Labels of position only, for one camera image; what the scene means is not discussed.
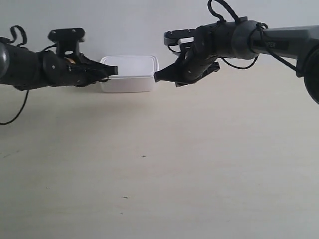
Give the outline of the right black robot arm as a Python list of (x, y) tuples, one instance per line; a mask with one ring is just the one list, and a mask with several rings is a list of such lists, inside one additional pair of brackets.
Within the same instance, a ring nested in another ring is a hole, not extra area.
[(217, 72), (217, 59), (251, 60), (260, 54), (274, 57), (303, 78), (310, 97), (319, 101), (319, 27), (268, 28), (253, 20), (221, 22), (195, 29), (164, 33), (166, 46), (179, 46), (178, 58), (154, 73), (156, 82), (173, 82), (177, 87), (198, 82)]

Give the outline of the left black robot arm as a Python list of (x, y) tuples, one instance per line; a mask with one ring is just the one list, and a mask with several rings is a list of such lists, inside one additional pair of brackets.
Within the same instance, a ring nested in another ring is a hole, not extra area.
[(85, 87), (106, 82), (118, 73), (118, 67), (87, 58), (79, 51), (81, 39), (55, 40), (56, 52), (32, 52), (0, 39), (0, 83), (20, 91), (44, 87)]

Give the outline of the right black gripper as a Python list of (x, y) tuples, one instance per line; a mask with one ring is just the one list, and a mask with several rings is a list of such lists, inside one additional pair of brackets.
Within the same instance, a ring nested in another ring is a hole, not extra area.
[(154, 73), (155, 82), (174, 82), (176, 87), (195, 84), (208, 74), (218, 71), (215, 54), (199, 53), (190, 47), (180, 54), (175, 63)]

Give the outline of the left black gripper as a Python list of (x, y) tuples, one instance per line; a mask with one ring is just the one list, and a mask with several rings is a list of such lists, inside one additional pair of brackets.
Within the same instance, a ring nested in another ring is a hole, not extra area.
[(97, 82), (106, 82), (106, 76), (118, 75), (118, 67), (102, 64), (89, 59), (83, 53), (79, 57), (64, 57), (69, 62), (69, 71), (76, 74), (82, 80), (76, 87), (86, 87)]

